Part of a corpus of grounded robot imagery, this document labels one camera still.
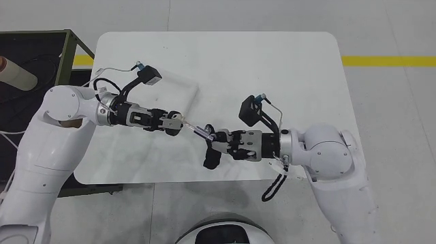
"white table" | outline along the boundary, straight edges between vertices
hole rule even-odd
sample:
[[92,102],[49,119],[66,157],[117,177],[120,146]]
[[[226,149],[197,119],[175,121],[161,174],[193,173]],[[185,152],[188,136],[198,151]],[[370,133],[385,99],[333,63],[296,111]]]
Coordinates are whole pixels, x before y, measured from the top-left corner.
[[[324,32],[129,32],[106,33],[97,44],[93,71],[130,68],[141,60],[198,83],[187,115],[202,127],[247,129],[238,118],[248,95],[267,94],[284,113],[283,127],[305,131],[325,122],[348,129],[360,145],[347,81],[335,38]],[[107,72],[121,86],[135,76]],[[140,85],[131,101],[153,87]],[[264,110],[278,120],[275,110]],[[253,129],[270,132],[258,123]],[[98,127],[74,172],[81,183],[158,183],[274,179],[269,159],[234,161],[223,155],[215,170],[202,166],[206,145],[184,128],[177,137],[123,126]],[[292,167],[290,178],[304,177]]]

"concrete floor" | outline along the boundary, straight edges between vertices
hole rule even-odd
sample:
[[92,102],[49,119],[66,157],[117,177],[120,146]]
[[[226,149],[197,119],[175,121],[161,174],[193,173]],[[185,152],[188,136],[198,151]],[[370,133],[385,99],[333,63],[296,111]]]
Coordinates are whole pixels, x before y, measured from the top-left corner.
[[[0,0],[0,30],[73,29],[95,50],[107,31],[328,31],[342,55],[436,55],[436,0]],[[385,243],[436,239],[436,68],[347,67]],[[130,185],[57,200],[52,243],[173,243],[213,213],[277,243],[338,243],[306,181]]]

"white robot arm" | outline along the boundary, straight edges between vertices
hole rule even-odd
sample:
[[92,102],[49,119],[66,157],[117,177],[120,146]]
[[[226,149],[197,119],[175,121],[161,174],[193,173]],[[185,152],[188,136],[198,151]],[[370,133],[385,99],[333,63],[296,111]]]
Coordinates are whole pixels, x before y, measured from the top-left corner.
[[[215,140],[208,142],[204,166],[215,169],[221,153],[253,162],[265,157],[276,158],[283,164],[284,174],[290,164],[303,166],[317,203],[341,243],[381,243],[377,227],[378,206],[365,170],[364,155],[358,150],[354,137],[348,131],[338,132],[335,127],[325,124],[314,125],[305,133],[295,129],[280,130],[262,111],[263,100],[270,104],[265,95],[248,97],[241,106],[239,117],[250,127],[261,121],[273,133],[229,132],[226,129],[215,132],[207,125],[206,129]],[[270,200],[285,178],[279,175],[262,200]],[[272,195],[266,197],[276,184]]]
[[[156,78],[144,79],[140,73],[134,85]],[[46,93],[22,137],[14,180],[0,206],[1,244],[50,242],[55,200],[82,160],[97,125],[141,127],[171,136],[180,132],[179,112],[142,108],[127,102],[127,94],[100,91],[96,97],[94,89],[71,86],[53,87]]]
[[[136,126],[171,136],[180,132],[186,122],[178,112],[149,110],[126,101],[130,89],[154,78],[141,79],[131,82],[119,95],[107,91],[96,95],[95,89],[70,86],[47,92],[21,140],[15,177],[0,206],[1,244],[50,242],[50,214],[57,195],[82,160],[97,125]],[[275,157],[286,170],[289,164],[301,165],[341,243],[380,243],[377,207],[364,156],[352,135],[329,125],[313,126],[303,134],[294,129],[280,132],[262,112],[262,100],[247,98],[240,118],[249,126],[262,121],[271,134],[255,130],[215,132],[210,125],[194,129],[208,145],[204,166],[216,168],[221,153],[249,161]]]

